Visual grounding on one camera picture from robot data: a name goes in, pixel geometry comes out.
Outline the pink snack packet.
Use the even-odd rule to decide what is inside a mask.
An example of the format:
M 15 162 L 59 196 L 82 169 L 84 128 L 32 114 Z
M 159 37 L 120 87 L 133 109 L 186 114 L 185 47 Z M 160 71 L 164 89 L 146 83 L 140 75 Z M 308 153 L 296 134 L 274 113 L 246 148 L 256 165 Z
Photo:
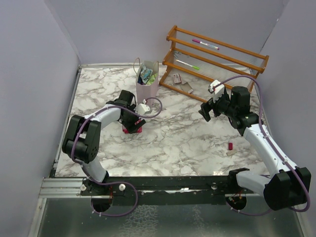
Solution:
M 141 133 L 142 132 L 142 126 L 138 126 L 138 125 L 132 125 L 129 127 L 125 127 L 124 125 L 122 126 L 122 131 L 125 134 L 134 134 L 134 133 Z

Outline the pink paper bag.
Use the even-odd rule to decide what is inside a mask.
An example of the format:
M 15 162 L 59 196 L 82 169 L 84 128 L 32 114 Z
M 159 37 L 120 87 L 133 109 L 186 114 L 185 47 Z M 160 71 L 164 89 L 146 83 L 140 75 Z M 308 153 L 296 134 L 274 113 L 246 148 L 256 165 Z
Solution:
M 139 83 L 139 74 L 141 71 L 141 66 L 144 65 L 148 67 L 149 69 L 152 69 L 152 74 L 158 73 L 159 76 L 159 63 L 158 61 L 152 62 L 152 61 L 143 61 L 141 62 L 139 58 L 136 58 L 133 63 L 133 69 L 136 73 L 136 100 L 137 103 L 141 103 L 144 99 L 147 100 L 147 105 L 151 106 L 153 103 L 153 99 L 150 99 L 150 97 L 156 97 L 157 91 L 158 91 L 158 82 L 159 77 L 156 78 L 156 81 L 152 85 L 147 84 L 140 84 Z

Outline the green snack packet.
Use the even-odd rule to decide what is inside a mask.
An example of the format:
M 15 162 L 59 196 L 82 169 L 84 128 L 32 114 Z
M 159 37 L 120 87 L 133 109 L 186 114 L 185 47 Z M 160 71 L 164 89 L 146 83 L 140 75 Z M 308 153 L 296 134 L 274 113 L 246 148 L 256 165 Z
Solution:
M 152 74 L 147 81 L 147 85 L 152 85 L 156 81 L 156 78 L 158 78 L 158 73 Z

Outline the grey blue snack packet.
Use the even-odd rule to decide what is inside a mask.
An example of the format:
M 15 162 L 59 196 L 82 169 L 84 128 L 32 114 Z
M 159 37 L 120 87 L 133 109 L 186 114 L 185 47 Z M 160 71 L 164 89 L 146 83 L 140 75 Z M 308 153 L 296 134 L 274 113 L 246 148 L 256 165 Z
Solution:
M 146 84 L 151 75 L 152 75 L 152 72 L 153 70 L 152 69 L 149 69 L 148 67 L 142 65 L 141 66 L 141 71 L 140 71 L 140 74 L 139 74 L 139 83 L 140 84 Z

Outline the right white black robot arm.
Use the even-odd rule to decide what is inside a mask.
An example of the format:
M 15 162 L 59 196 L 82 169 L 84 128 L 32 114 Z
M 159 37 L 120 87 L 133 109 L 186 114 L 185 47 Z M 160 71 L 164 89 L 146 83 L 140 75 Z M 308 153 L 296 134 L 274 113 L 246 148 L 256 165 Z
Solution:
M 199 113 L 206 121 L 210 121 L 211 111 L 215 117 L 225 115 L 231 126 L 253 146 L 270 174 L 269 177 L 257 175 L 248 168 L 231 170 L 227 180 L 228 190 L 238 193 L 243 188 L 249 189 L 261 195 L 274 211 L 300 204 L 309 206 L 311 173 L 286 157 L 269 135 L 260 116 L 251 112 L 248 89 L 235 86 L 228 94 L 224 85 L 211 84 L 209 91 L 213 96 L 202 103 Z

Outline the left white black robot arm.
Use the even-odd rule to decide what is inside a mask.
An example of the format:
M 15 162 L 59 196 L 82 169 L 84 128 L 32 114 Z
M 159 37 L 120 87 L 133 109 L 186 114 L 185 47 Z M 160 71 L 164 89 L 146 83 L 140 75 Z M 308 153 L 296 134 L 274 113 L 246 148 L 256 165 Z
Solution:
M 101 130 L 118 121 L 127 133 L 137 133 L 146 122 L 136 115 L 135 109 L 135 95 L 122 90 L 116 100 L 107 102 L 97 112 L 70 118 L 62 152 L 81 166 L 86 176 L 93 180 L 92 189 L 99 195 L 109 189 L 109 174 L 97 158 Z

